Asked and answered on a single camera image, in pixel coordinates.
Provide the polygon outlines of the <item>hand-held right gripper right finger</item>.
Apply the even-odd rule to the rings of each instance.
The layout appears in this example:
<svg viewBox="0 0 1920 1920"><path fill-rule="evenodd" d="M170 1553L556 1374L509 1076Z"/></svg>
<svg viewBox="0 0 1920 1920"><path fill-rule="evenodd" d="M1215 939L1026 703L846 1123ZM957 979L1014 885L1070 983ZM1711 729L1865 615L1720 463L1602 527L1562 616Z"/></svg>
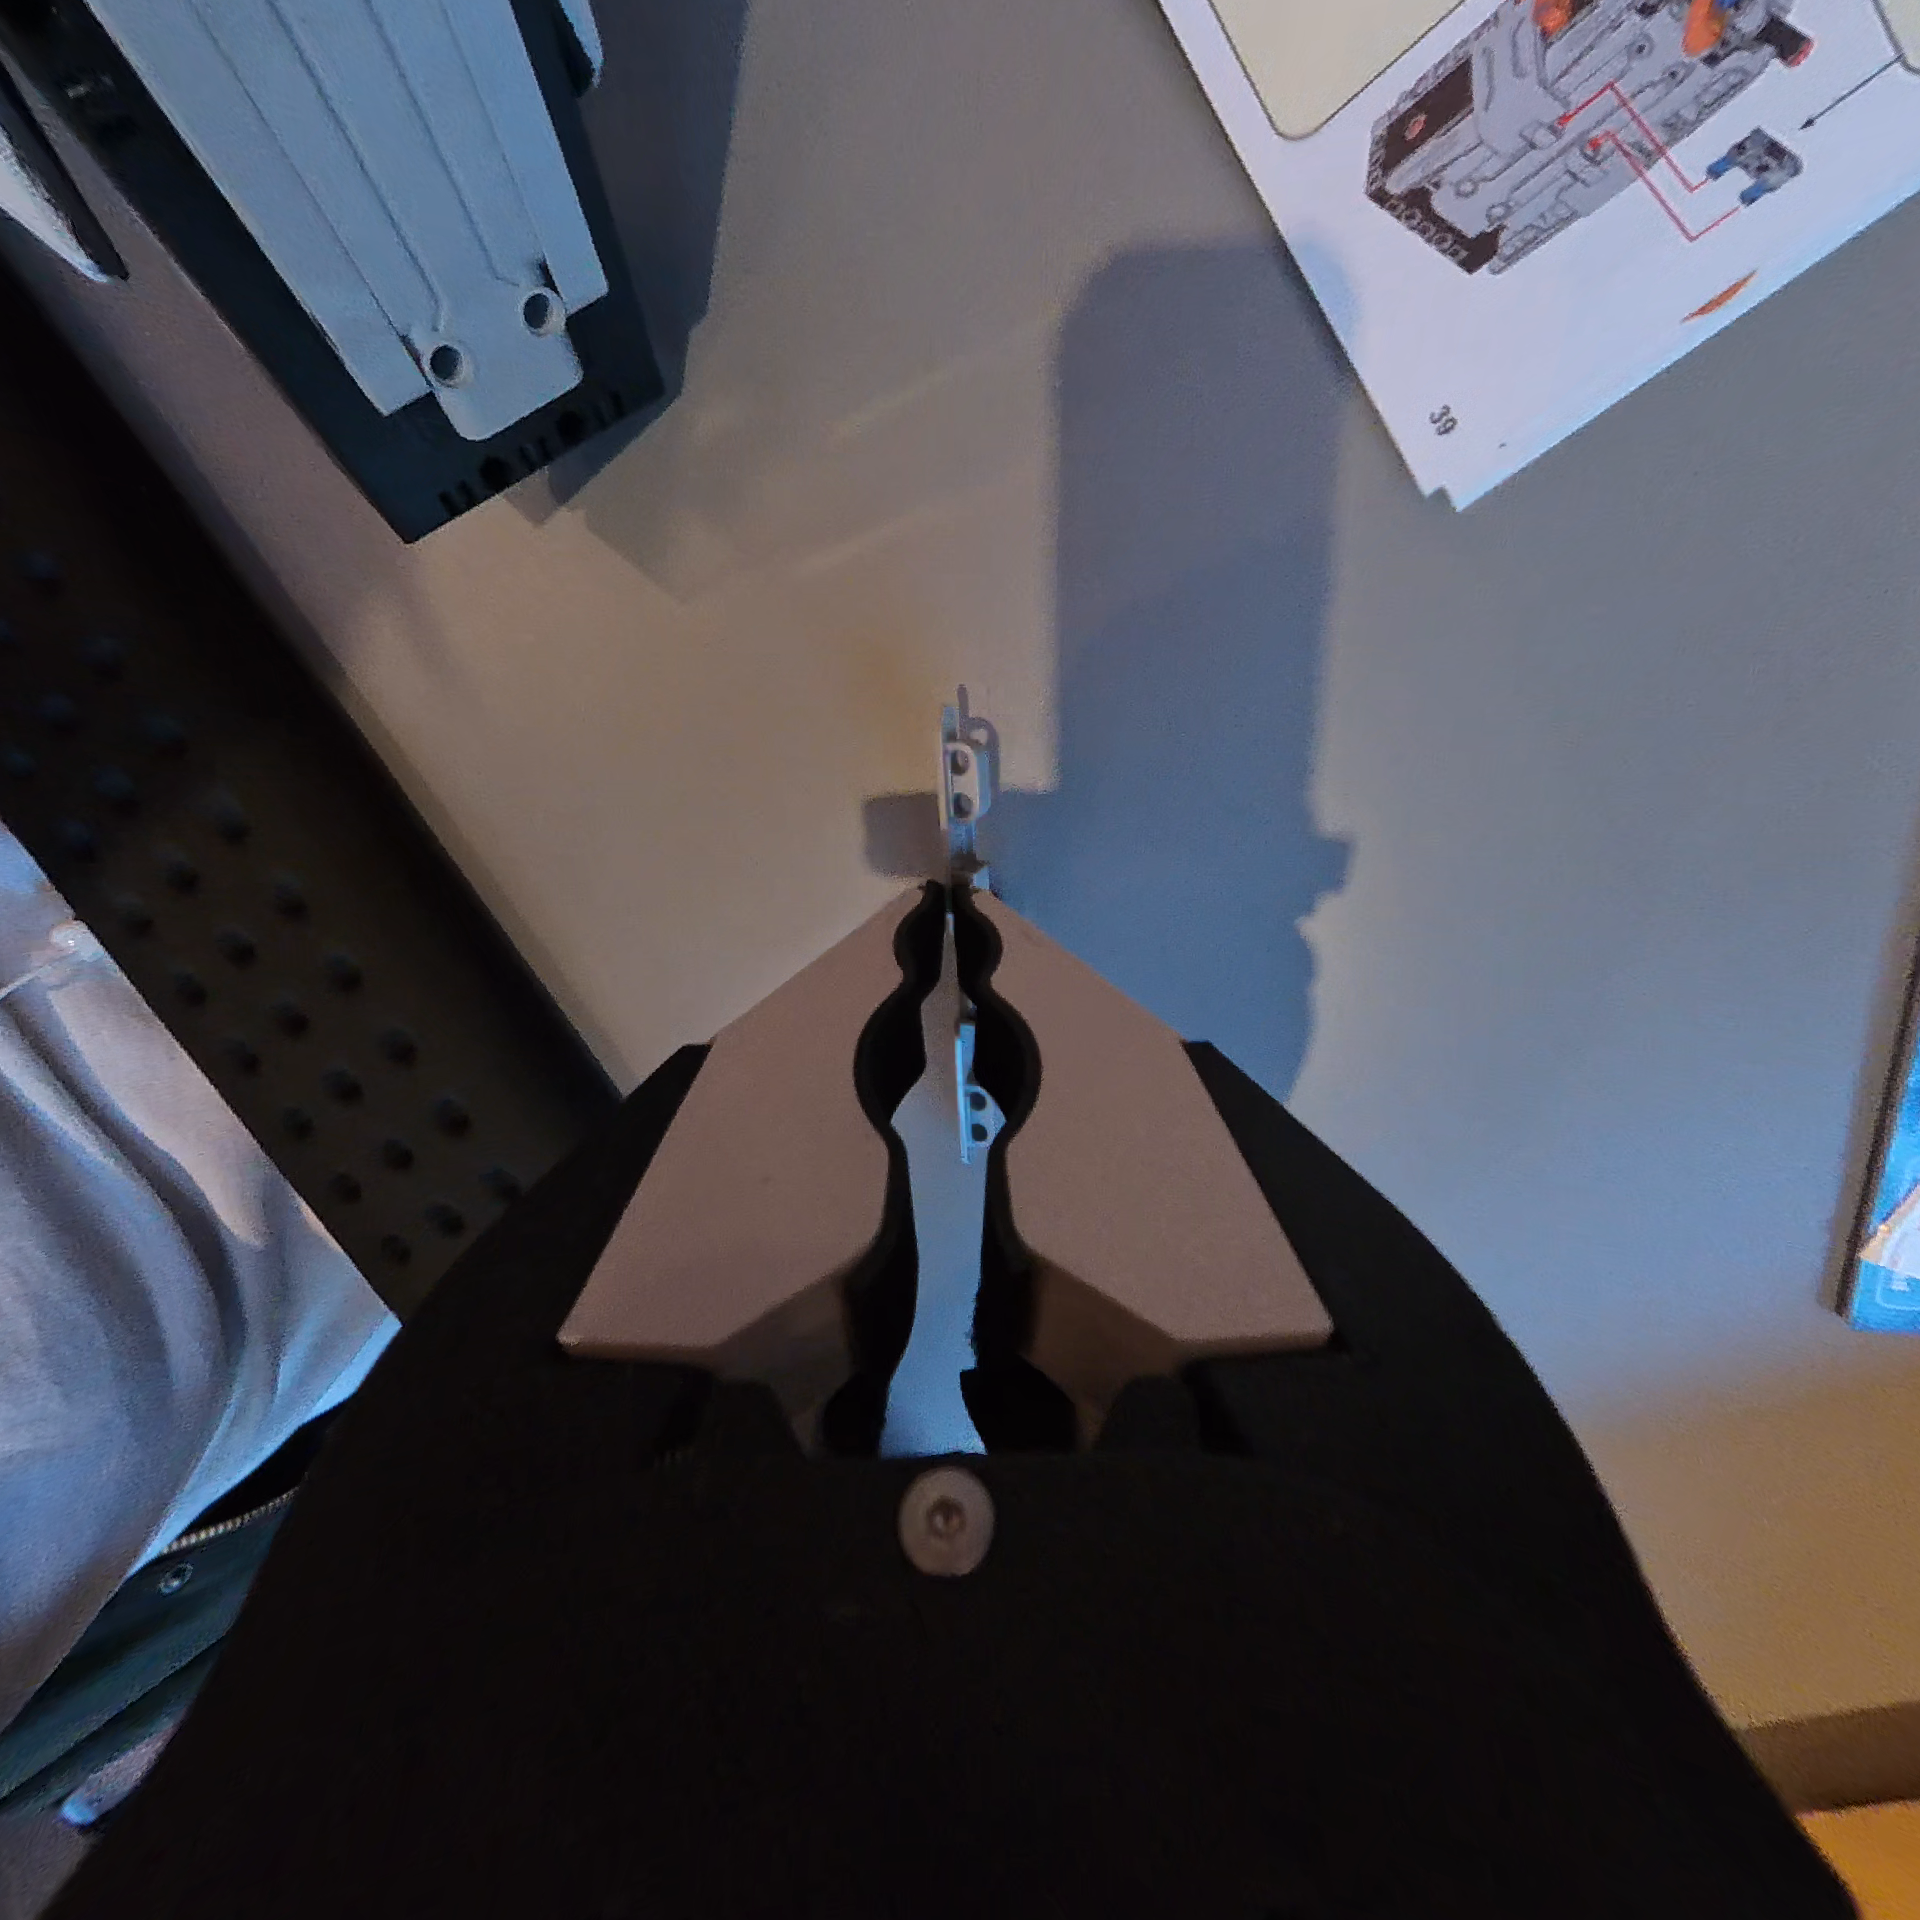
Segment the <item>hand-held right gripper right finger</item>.
<svg viewBox="0 0 1920 1920"><path fill-rule="evenodd" d="M1004 901L951 897L970 1070L999 1113L966 1413L992 1452L1070 1452L1192 1365L1322 1353L1313 1292L1184 1039Z"/></svg>

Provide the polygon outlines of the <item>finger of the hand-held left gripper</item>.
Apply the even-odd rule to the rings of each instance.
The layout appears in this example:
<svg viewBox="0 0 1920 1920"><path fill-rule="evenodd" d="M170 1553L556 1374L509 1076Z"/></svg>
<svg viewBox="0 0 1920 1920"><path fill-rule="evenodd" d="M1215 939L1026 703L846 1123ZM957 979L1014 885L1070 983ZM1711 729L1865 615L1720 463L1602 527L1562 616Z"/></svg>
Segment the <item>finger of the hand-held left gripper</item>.
<svg viewBox="0 0 1920 1920"><path fill-rule="evenodd" d="M86 280L128 278L126 261L14 83L1 85L1 212Z"/></svg>

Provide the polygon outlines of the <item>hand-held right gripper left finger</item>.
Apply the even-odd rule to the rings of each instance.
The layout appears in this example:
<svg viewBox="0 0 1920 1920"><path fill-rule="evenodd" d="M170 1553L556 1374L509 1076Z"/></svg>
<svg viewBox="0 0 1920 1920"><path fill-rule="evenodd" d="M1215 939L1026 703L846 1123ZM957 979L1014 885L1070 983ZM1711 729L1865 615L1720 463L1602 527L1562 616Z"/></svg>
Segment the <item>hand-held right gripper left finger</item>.
<svg viewBox="0 0 1920 1920"><path fill-rule="evenodd" d="M560 1343L773 1390L805 1445L879 1446L918 1307L895 1115L948 893L900 893L708 1045Z"/></svg>

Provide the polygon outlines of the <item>grey toy brick model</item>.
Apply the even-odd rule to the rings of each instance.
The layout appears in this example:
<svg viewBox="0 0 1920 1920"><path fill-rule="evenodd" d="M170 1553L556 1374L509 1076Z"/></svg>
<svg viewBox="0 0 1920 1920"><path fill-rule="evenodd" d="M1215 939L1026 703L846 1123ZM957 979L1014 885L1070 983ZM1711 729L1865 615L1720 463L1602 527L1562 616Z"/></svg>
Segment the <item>grey toy brick model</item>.
<svg viewBox="0 0 1920 1920"><path fill-rule="evenodd" d="M1 13L4 83L84 203L69 150L399 540L665 396L585 131L590 5Z"/></svg>

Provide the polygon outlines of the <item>thin grey brick beam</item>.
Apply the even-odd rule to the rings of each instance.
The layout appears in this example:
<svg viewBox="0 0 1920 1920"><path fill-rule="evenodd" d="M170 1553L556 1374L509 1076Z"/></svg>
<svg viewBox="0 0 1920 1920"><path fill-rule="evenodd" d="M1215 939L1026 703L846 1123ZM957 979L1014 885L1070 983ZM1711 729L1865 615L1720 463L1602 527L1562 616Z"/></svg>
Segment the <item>thin grey brick beam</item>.
<svg viewBox="0 0 1920 1920"><path fill-rule="evenodd" d="M968 688L957 685L941 716L938 816L946 847L948 893L968 887L992 893L992 867L981 854L977 827L992 811L999 784L999 734L970 709ZM975 1005L956 988L952 1081L961 1164L984 1160L1004 1113L975 1076Z"/></svg>

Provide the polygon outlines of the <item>grey desk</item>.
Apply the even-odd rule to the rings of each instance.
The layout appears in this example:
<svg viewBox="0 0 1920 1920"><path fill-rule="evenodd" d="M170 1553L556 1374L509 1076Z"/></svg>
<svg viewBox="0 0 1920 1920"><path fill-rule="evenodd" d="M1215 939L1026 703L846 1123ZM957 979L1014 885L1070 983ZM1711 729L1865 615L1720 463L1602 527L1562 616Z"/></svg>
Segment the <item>grey desk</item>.
<svg viewBox="0 0 1920 1920"><path fill-rule="evenodd" d="M1736 1723L1914 1701L1914 1340L1828 1307L1914 926L1914 207L1464 512L1154 5L596 5L678 385L401 543L69 153L7 262L623 1088L1000 885L1501 1317Z"/></svg>

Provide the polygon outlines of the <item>black studded panel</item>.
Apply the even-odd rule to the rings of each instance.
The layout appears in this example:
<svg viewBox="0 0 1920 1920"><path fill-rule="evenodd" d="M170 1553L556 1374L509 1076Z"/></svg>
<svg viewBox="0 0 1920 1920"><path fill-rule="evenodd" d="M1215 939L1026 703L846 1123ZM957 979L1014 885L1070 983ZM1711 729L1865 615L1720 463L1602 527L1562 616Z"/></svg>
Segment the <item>black studded panel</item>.
<svg viewBox="0 0 1920 1920"><path fill-rule="evenodd" d="M4 272L4 825L397 1313L617 1093Z"/></svg>

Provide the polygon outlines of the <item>person's white shirt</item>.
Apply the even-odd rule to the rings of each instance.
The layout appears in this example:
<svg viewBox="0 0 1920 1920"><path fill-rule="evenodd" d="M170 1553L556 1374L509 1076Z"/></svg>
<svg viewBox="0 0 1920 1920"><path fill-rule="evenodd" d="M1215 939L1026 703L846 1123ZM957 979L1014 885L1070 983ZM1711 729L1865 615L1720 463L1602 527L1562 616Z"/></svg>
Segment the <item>person's white shirt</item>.
<svg viewBox="0 0 1920 1920"><path fill-rule="evenodd" d="M397 1333L1 832L1 1703Z"/></svg>

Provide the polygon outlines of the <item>blue toy kit box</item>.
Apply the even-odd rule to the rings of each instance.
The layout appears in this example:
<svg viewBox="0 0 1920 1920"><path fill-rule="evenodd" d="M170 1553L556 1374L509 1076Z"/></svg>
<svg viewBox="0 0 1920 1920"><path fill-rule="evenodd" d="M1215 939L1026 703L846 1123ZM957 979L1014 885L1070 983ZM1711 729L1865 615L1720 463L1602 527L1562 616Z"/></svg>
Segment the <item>blue toy kit box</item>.
<svg viewBox="0 0 1920 1920"><path fill-rule="evenodd" d="M1918 949L1910 949L1840 1244L1837 1313L1855 1333L1918 1340Z"/></svg>

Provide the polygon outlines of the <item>dark green trousers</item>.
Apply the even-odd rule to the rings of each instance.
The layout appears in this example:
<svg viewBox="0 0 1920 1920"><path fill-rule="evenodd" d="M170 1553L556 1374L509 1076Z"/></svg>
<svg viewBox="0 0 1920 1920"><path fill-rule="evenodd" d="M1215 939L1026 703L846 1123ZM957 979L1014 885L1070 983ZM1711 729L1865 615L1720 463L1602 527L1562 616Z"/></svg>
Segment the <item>dark green trousers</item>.
<svg viewBox="0 0 1920 1920"><path fill-rule="evenodd" d="M4 1814L58 1807L174 1732L337 1417L297 1429L109 1596L4 1731Z"/></svg>

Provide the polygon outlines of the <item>open instruction booklet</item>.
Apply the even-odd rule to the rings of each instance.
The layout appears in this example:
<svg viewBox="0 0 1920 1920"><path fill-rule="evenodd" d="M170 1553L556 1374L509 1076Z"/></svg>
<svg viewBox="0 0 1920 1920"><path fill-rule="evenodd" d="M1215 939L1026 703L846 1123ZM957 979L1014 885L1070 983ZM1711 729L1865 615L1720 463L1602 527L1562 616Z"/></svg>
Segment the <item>open instruction booklet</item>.
<svg viewBox="0 0 1920 1920"><path fill-rule="evenodd" d="M1914 5L1160 1L1463 510L1914 195Z"/></svg>

